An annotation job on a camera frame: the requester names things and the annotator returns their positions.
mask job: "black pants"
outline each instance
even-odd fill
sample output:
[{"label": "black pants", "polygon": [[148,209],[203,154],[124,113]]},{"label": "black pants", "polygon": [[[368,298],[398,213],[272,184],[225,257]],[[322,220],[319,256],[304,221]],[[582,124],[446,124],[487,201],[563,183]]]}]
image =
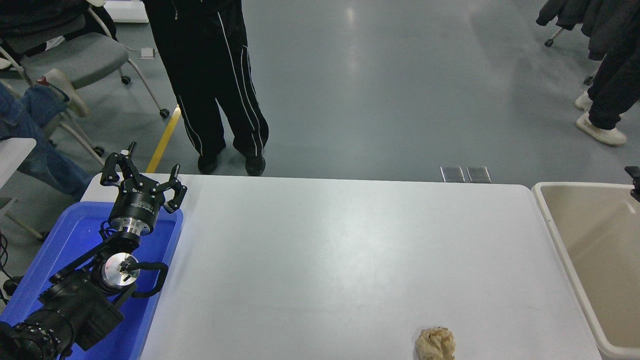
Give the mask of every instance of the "black pants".
[{"label": "black pants", "polygon": [[225,148],[219,104],[234,147],[246,157],[262,155],[269,128],[251,80],[240,2],[201,14],[177,13],[171,0],[148,3],[154,40],[193,147],[206,156]]},{"label": "black pants", "polygon": [[593,100],[589,120],[606,130],[640,99],[640,13],[607,52],[588,94]]}]

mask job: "blue plastic bin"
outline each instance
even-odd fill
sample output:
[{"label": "blue plastic bin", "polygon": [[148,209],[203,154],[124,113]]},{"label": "blue plastic bin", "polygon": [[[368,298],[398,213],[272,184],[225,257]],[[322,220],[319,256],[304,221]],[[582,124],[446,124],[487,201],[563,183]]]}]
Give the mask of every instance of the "blue plastic bin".
[{"label": "blue plastic bin", "polygon": [[[38,296],[51,286],[49,277],[102,241],[98,233],[100,223],[108,219],[112,207],[110,202],[78,202],[62,213],[0,315],[0,321],[15,325],[42,306]],[[142,236],[133,255],[139,261],[162,261],[170,266],[181,230],[182,211],[167,214],[162,209],[154,232]],[[142,271],[136,281],[138,291],[150,290],[156,276],[157,272]],[[120,325],[87,352],[74,345],[74,353],[67,359],[137,360],[160,295],[162,292],[147,299],[127,300],[120,308],[125,316]]]}]

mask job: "crumpled paper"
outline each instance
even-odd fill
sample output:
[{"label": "crumpled paper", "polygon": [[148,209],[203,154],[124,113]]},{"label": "crumpled paper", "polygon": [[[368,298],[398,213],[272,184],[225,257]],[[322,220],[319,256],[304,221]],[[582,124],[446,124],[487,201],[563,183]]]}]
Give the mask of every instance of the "crumpled paper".
[{"label": "crumpled paper", "polygon": [[415,349],[420,360],[455,360],[456,342],[453,333],[446,327],[422,330],[415,340]]}]

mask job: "gray floor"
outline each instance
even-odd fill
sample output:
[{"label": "gray floor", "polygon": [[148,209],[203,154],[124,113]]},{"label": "gray floor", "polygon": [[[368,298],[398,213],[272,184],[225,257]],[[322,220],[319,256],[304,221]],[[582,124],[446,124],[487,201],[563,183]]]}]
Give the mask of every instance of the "gray floor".
[{"label": "gray floor", "polygon": [[[575,127],[573,100],[598,64],[579,31],[543,46],[557,29],[535,24],[543,1],[243,3],[253,82],[271,128],[263,176],[440,182],[440,166],[487,166],[494,183],[631,183],[623,168],[640,162],[638,109],[619,125],[629,137],[622,147]],[[119,24],[118,37],[132,48],[154,46],[148,24]],[[131,54],[173,110],[161,60]],[[137,141],[134,160],[145,170],[167,121],[132,69],[125,72],[129,86],[113,74],[80,89],[93,111],[81,122],[107,152]],[[207,86],[207,74],[192,76]],[[87,171],[100,170],[62,130],[54,139]],[[216,174],[245,176],[228,128],[227,139]],[[195,174],[196,158],[180,121],[157,172],[180,163]],[[18,197],[13,213],[43,231],[72,204],[22,174],[0,196]],[[39,243],[6,218],[0,228],[10,239],[8,269],[21,274]]]}]

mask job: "yellow floor stripe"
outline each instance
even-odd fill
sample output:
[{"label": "yellow floor stripe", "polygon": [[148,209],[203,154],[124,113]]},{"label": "yellow floor stripe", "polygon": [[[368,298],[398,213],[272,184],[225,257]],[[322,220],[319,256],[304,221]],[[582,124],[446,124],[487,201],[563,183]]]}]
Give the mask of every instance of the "yellow floor stripe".
[{"label": "yellow floor stripe", "polygon": [[151,161],[149,161],[149,166],[147,166],[147,170],[145,172],[156,172],[156,168],[162,159],[162,155],[164,154],[164,150],[166,149],[169,140],[171,139],[171,135],[173,134],[173,130],[175,129],[175,125],[178,123],[178,119],[180,118],[180,106],[175,107],[173,111],[173,115],[171,115],[171,119],[169,120],[169,124],[166,125],[164,129],[164,134],[162,134],[162,138],[160,138],[160,142],[156,147],[156,151],[154,155],[151,157]]}]

